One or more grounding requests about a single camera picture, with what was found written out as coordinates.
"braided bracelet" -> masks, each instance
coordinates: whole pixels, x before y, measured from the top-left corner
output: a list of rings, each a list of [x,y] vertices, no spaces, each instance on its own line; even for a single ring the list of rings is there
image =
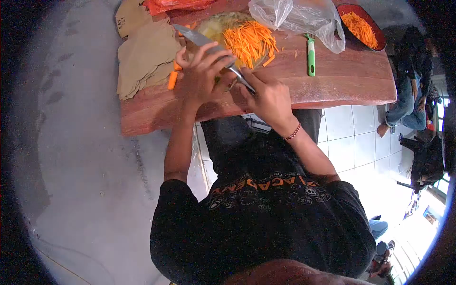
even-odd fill
[[[301,128],[301,123],[299,123],[298,127],[296,128],[296,130],[290,134],[289,136],[287,136],[286,138],[284,138],[284,140],[290,140],[292,139],[298,132],[299,132],[299,129]]]

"black t-shirt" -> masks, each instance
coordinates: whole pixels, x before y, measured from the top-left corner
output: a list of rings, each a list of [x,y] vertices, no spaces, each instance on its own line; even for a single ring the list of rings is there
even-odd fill
[[[166,278],[220,284],[280,258],[355,278],[367,269],[376,244],[351,184],[322,187],[284,152],[241,160],[200,203],[180,180],[161,185],[150,254]]]

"plastic bag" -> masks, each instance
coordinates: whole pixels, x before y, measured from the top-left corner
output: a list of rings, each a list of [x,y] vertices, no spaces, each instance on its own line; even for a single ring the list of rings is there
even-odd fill
[[[260,24],[289,34],[310,33],[333,53],[345,50],[345,34],[331,0],[251,0],[249,11]]]
[[[143,6],[149,8],[151,16],[163,13],[169,10],[203,10],[206,9],[215,0],[145,0]]]

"red wooden table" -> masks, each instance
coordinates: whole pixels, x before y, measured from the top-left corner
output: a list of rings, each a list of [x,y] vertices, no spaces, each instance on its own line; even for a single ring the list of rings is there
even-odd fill
[[[217,1],[201,11],[170,11],[172,23],[191,24],[220,12],[248,11],[248,0]],[[337,5],[347,1],[333,0]],[[307,75],[307,40],[303,36],[288,39],[273,32],[279,49],[275,59],[264,67],[271,76],[290,88],[292,108],[316,109],[339,105],[381,105],[396,100],[396,86],[385,51],[359,50],[347,41],[344,52],[335,54],[320,40],[315,42],[316,76]],[[143,135],[170,128],[177,119],[181,101],[167,84],[140,90],[134,98],[120,103],[122,135]],[[221,98],[204,104],[197,121],[250,113],[244,98],[226,92]]]

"green peeler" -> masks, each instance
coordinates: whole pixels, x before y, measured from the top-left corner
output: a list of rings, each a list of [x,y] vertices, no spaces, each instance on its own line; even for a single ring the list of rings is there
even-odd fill
[[[304,34],[309,40],[307,41],[307,63],[309,76],[315,76],[315,36],[309,33]]]

